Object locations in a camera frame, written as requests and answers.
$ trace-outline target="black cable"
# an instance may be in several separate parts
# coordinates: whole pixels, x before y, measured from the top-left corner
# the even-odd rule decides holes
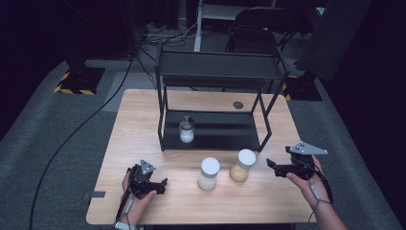
[[[295,158],[290,158],[290,159],[291,159],[291,160],[295,160],[295,161],[299,162],[300,164],[304,165],[305,167],[310,168],[311,170],[314,171],[314,173],[316,173],[317,176],[320,177],[320,179],[322,180],[323,185],[324,185],[325,188],[326,188],[327,195],[328,195],[328,199],[330,200],[331,205],[332,205],[332,203],[333,203],[332,190],[331,190],[331,188],[330,188],[330,186],[329,186],[329,184],[328,184],[327,178],[326,178],[326,177],[322,174],[322,172],[320,171],[320,168],[319,168],[316,164],[314,164],[314,163],[312,163],[311,166],[310,166],[310,164],[306,164],[305,162],[303,162],[303,161],[301,161],[301,160],[298,160],[298,159],[295,159]]]
[[[186,41],[185,41],[185,38],[183,38],[182,36],[180,36],[180,37],[178,37],[180,40],[178,40],[178,41],[167,41],[166,43],[165,43],[165,45],[167,46],[167,47],[171,47],[171,48],[173,48],[173,47],[182,47],[182,46],[186,46]],[[169,44],[176,44],[176,43],[179,43],[179,42],[182,42],[182,44],[181,45],[169,45]]]
[[[151,58],[153,61],[156,61],[154,57],[152,57],[146,50],[144,50],[143,48],[140,47],[140,50],[142,52],[144,52],[144,54],[146,54],[149,58]]]
[[[146,67],[144,66],[143,62],[141,61],[140,55],[137,54],[137,58],[138,61],[140,62],[141,67],[143,68],[143,70],[147,73],[148,79],[149,81],[151,81],[152,86],[154,87],[154,89],[156,89],[156,82],[155,80],[153,80],[153,76],[148,72],[148,70],[146,69]]]
[[[115,229],[114,226],[116,225],[116,223],[117,223],[118,221],[120,221],[120,218],[121,218],[122,216],[125,216],[125,217],[126,217],[126,220],[127,220],[127,223],[128,223],[128,229],[131,229],[131,226],[130,226],[130,224],[129,224],[129,219],[128,219],[127,213],[122,214],[122,211],[123,211],[123,209],[124,209],[124,206],[125,206],[125,204],[126,204],[126,201],[128,200],[129,195],[132,194],[132,192],[131,192],[131,190],[130,190],[130,179],[131,179],[131,178],[129,177],[129,178],[128,178],[128,182],[127,182],[127,187],[126,187],[125,192],[124,192],[124,194],[123,194],[122,201],[120,202],[119,210],[117,211],[116,220],[114,221],[113,226],[112,226],[111,229]]]
[[[117,95],[117,93],[119,92],[120,88],[123,86],[127,76],[128,76],[128,72],[129,69],[131,67],[132,64],[132,60],[133,57],[131,58],[131,61],[129,62],[129,65],[127,67],[127,70],[125,72],[124,78],[121,82],[121,84],[119,85],[119,87],[117,88],[116,92],[110,97],[110,99],[107,100],[107,102],[105,102],[99,109],[97,109],[92,115],[90,115],[90,117],[88,117],[83,123],[80,124],[80,126],[78,126],[69,136],[68,138],[59,146],[59,148],[54,152],[54,155],[51,157],[51,159],[48,161],[44,171],[42,172],[41,177],[39,178],[38,184],[36,186],[36,190],[35,190],[35,194],[34,194],[34,199],[33,199],[33,204],[31,206],[31,213],[30,213],[30,225],[29,225],[29,229],[32,230],[33,229],[33,221],[34,221],[34,210],[35,210],[35,203],[36,203],[36,199],[38,197],[39,194],[39,189],[41,188],[41,184],[42,181],[44,180],[45,174],[47,173],[51,163],[54,161],[55,157],[57,156],[57,154],[59,153],[59,151],[66,145],[66,143],[90,120],[92,119],[98,112],[100,112],[108,103],[110,103],[110,101]]]
[[[152,33],[152,34],[149,34],[149,30],[147,30],[147,31],[148,31],[147,35],[149,36],[149,38],[147,38],[147,41],[151,41],[151,39],[152,39],[154,36],[158,35],[159,33],[161,33],[162,31],[164,31],[164,30],[166,30],[166,29],[167,29],[167,28],[166,28],[165,26],[164,26],[164,27],[161,27],[158,32],[155,32],[155,33]]]
[[[210,31],[207,34],[203,34],[203,30],[205,30],[206,28],[210,28]],[[214,28],[212,26],[206,26],[204,28],[202,28],[202,36],[209,36],[213,33]]]
[[[158,43],[161,42],[161,41],[163,41],[163,44],[166,45],[166,46],[169,46],[168,43],[184,42],[184,44],[182,44],[182,45],[169,46],[169,47],[185,46],[185,45],[186,45],[185,39],[190,37],[189,34],[190,34],[190,32],[191,32],[191,29],[194,28],[196,25],[197,25],[197,22],[194,23],[191,27],[189,27],[184,33],[182,33],[182,32],[179,30],[180,33],[181,33],[181,34],[179,34],[179,35],[172,35],[172,36],[170,36],[170,37],[159,38],[159,39],[154,39],[154,40],[147,39],[147,40],[141,42],[141,44],[144,44],[144,45],[151,45],[151,46],[158,46]]]
[[[121,1],[120,1],[120,5],[121,5],[121,7],[122,7],[122,16],[123,16],[123,21],[124,21],[124,26],[125,26],[125,31],[126,31],[125,34],[126,34],[126,36],[127,36],[128,41],[131,42],[131,44],[129,45],[129,47],[133,50],[133,52],[134,52],[133,54],[135,54],[135,53],[136,53],[136,50],[135,50],[136,44],[135,44],[135,42],[134,42],[133,32],[132,32],[132,30],[130,29],[130,27],[128,26],[128,22],[127,22],[129,9],[126,9],[126,8],[124,7],[124,0],[121,0]]]
[[[120,40],[117,40],[107,34],[105,34],[104,32],[102,32],[101,30],[99,30],[95,25],[93,25],[82,13],[80,13],[78,11],[78,9],[76,9],[70,2],[68,2],[67,0],[63,0],[63,2],[65,2],[66,5],[68,5],[72,10],[74,10],[75,13],[78,14],[78,16],[85,21],[91,28],[93,28],[96,32],[98,32],[99,34],[101,34],[102,36],[106,37],[109,40],[112,40],[120,45],[123,45],[125,47],[128,47],[128,44],[125,44],[124,42],[121,42]]]
[[[313,185],[311,184],[310,179],[307,177],[307,175],[306,175],[305,177],[307,178],[307,181],[308,181],[308,184],[310,185],[310,187],[312,187]],[[334,206],[332,206],[332,203],[330,203],[330,202],[328,202],[328,201],[325,201],[325,200],[323,200],[323,199],[320,199],[320,198],[317,197],[315,194],[314,194],[314,196],[315,196],[315,198],[317,199],[317,204],[316,204],[316,207],[314,207],[314,209],[312,210],[312,212],[311,212],[311,214],[310,214],[310,217],[308,217],[308,220],[307,220],[307,224],[308,224],[310,227],[315,227],[315,226],[317,226],[317,223],[311,225],[311,224],[310,224],[310,219],[311,219],[311,217],[314,215],[314,211],[317,209],[317,207],[319,207],[319,204],[320,204],[321,202],[322,202],[322,203],[329,204],[329,205],[331,205],[331,207],[334,208]]]

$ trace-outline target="white lid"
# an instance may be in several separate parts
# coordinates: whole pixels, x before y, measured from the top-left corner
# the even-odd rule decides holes
[[[238,153],[238,164],[243,169],[249,169],[256,162],[257,157],[249,149],[243,149]]]
[[[209,178],[213,178],[217,175],[220,170],[220,163],[213,158],[207,157],[202,161],[202,173]]]

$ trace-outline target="gray carpet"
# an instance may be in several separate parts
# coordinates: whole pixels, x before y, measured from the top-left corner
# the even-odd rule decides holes
[[[222,33],[203,36],[202,51],[222,52],[226,41],[227,35]],[[166,49],[192,50],[193,43],[193,38],[188,38],[185,46]],[[295,36],[283,52],[286,60],[293,63],[304,46],[303,40]],[[155,57],[155,47],[147,47]],[[153,75],[153,61],[143,52],[140,52],[140,60]],[[62,62],[44,76],[44,81],[1,141],[0,229],[29,227],[34,192],[47,163],[70,135],[114,94],[129,61],[93,59],[86,64],[106,69],[96,96],[54,93],[68,68]],[[301,75],[292,64],[289,66],[294,75]],[[315,83],[322,102],[289,101],[288,105],[301,139],[329,152],[319,158],[333,191],[335,210],[349,229],[401,229],[326,91],[317,80]],[[110,229],[86,222],[89,200],[83,196],[91,193],[96,184],[126,88],[153,88],[137,58],[115,98],[57,153],[38,194],[34,229]],[[297,229],[314,228],[298,223]]]

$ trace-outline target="jar with white contents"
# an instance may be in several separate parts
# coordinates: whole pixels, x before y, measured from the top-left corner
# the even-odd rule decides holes
[[[220,170],[220,163],[213,157],[205,158],[201,164],[201,174],[197,183],[202,190],[212,190],[217,182],[217,174]]]
[[[180,140],[183,143],[190,143],[194,139],[194,120],[191,116],[184,116],[180,120]]]

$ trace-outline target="cable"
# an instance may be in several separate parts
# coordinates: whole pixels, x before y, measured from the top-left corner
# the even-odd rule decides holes
[[[140,62],[141,67],[143,68],[144,72],[147,73],[148,79],[149,79],[149,81],[151,81],[153,88],[156,89],[156,82],[155,82],[155,80],[153,80],[153,76],[148,72],[148,70],[144,66],[139,54],[137,54],[137,58],[138,58],[138,61]]]
[[[170,36],[170,35],[161,35],[162,31],[166,30],[167,28],[165,26],[159,28],[158,32],[155,32],[153,34],[149,34],[149,29],[147,28],[147,34],[144,34],[144,36],[148,36],[147,40],[151,40],[154,36]]]
[[[126,220],[127,220],[128,229],[131,229],[131,226],[130,226],[130,224],[129,224],[129,219],[128,219],[127,213],[129,212],[129,209],[131,209],[134,196],[133,196],[133,197],[131,198],[131,200],[128,202],[127,206],[125,207],[125,211],[124,211],[124,213],[122,214],[122,211],[123,211],[123,208],[124,208],[124,206],[125,206],[125,203],[126,203],[126,201],[128,200],[129,196],[132,194],[129,185],[130,185],[130,177],[128,178],[127,187],[126,187],[125,192],[124,192],[124,194],[123,194],[122,201],[120,202],[119,210],[117,211],[116,220],[114,221],[113,226],[112,226],[111,229],[115,229],[114,226],[116,225],[116,223],[117,223],[118,221],[120,221],[120,218],[122,218],[123,216],[125,216],[125,218],[126,218]]]
[[[192,27],[190,27],[189,29],[187,29],[184,33],[182,33],[182,31],[180,30],[180,28],[178,27],[178,31],[179,31],[179,33],[181,34],[181,36],[179,36],[178,38],[180,39],[180,40],[178,40],[178,41],[173,41],[172,43],[178,43],[178,42],[182,42],[183,44],[181,44],[181,45],[175,45],[175,46],[169,46],[169,45],[167,45],[168,47],[181,47],[181,46],[185,46],[186,45],[186,34],[187,34],[187,32],[191,29]]]
[[[78,16],[83,19],[91,28],[93,28],[96,32],[98,32],[99,34],[101,34],[102,36],[106,37],[107,39],[110,39],[120,45],[123,45],[125,47],[128,47],[128,44],[125,44],[124,42],[121,42],[120,40],[117,40],[107,34],[105,34],[104,32],[102,32],[101,30],[99,30],[96,26],[94,26],[83,14],[81,14],[78,9],[76,9],[70,2],[68,2],[67,0],[63,0],[63,2],[65,2],[66,5],[68,5],[72,10],[74,10],[75,13],[78,14]]]
[[[145,51],[143,48],[140,47],[140,50],[142,52],[144,52],[144,54],[146,54],[149,58],[151,58],[153,61],[156,61],[154,57],[152,57],[149,53],[147,53],[147,51]]]
[[[193,37],[193,35],[188,35],[188,32],[197,25],[197,22],[194,23],[192,26],[190,26],[184,33],[181,33],[180,35],[172,35],[170,37],[167,38],[160,38],[160,39],[148,39],[146,41],[141,42],[141,44],[147,44],[147,45],[155,45],[156,43],[159,43],[160,41],[164,41],[164,44],[169,46],[168,43],[173,43],[173,42],[180,42],[180,41],[176,41],[178,39],[180,39],[181,41],[185,42],[186,38],[189,37]]]
[[[295,159],[295,158],[290,158],[290,159],[295,160],[295,161],[299,162],[300,164],[304,165],[305,167],[310,168],[311,170],[314,171],[314,173],[316,173],[317,176],[320,177],[320,179],[322,180],[323,185],[325,186],[325,188],[327,190],[328,199],[330,200],[330,202],[332,204],[333,203],[332,190],[331,190],[331,188],[330,188],[330,186],[328,184],[327,178],[322,174],[322,171],[320,170],[320,168],[314,163],[311,163],[311,165],[310,165],[310,164],[306,164],[305,162],[303,162],[301,160],[298,160],[298,159]]]
[[[167,47],[182,47],[182,46],[185,46],[186,45],[186,42],[185,42],[185,39],[184,38],[180,38],[181,40],[179,40],[179,41],[172,41],[172,42],[166,42],[165,43],[165,45],[167,46]],[[182,44],[181,45],[169,45],[169,44],[176,44],[176,43],[179,43],[179,42],[182,42]]]
[[[35,210],[35,203],[36,203],[36,199],[38,197],[39,194],[39,189],[41,188],[41,184],[42,181],[44,180],[45,174],[47,173],[51,163],[54,161],[54,159],[56,158],[57,154],[60,152],[60,150],[66,145],[66,143],[87,123],[90,121],[90,119],[92,119],[98,112],[100,112],[108,103],[110,103],[110,101],[117,95],[117,93],[119,92],[119,90],[122,88],[127,76],[128,76],[128,72],[129,69],[132,65],[132,60],[133,57],[131,58],[131,61],[128,64],[127,70],[125,72],[124,78],[122,80],[122,82],[120,83],[119,87],[117,88],[116,92],[110,97],[110,99],[108,99],[100,108],[98,108],[92,115],[90,115],[90,117],[88,117],[84,122],[82,122],[80,124],[80,126],[78,126],[69,136],[68,138],[59,146],[59,148],[54,152],[53,156],[51,157],[51,159],[48,161],[44,171],[42,172],[41,177],[39,178],[38,184],[36,186],[36,190],[35,190],[35,194],[34,194],[34,199],[33,199],[33,204],[31,206],[31,213],[30,213],[30,225],[29,225],[29,229],[32,230],[33,229],[33,221],[34,221],[34,210]]]
[[[307,220],[307,224],[308,224],[310,227],[315,227],[315,226],[317,225],[317,223],[311,225],[311,224],[310,224],[310,219],[311,219],[311,217],[313,216],[314,211],[317,209],[317,207],[319,207],[319,204],[322,202],[322,203],[326,203],[326,204],[331,205],[331,207],[333,207],[333,208],[334,208],[334,206],[332,206],[332,203],[330,203],[330,202],[328,202],[328,201],[326,201],[326,200],[321,199],[321,198],[320,198],[320,195],[319,195],[319,192],[317,191],[316,187],[314,187],[314,185],[310,182],[310,179],[308,178],[307,175],[306,175],[305,177],[306,177],[306,179],[307,179],[308,184],[310,185],[311,192],[314,194],[314,197],[317,199],[317,204],[316,204],[316,206],[314,207],[314,209],[312,209],[312,212],[311,212],[311,214],[310,214],[310,217],[308,217],[308,220]]]

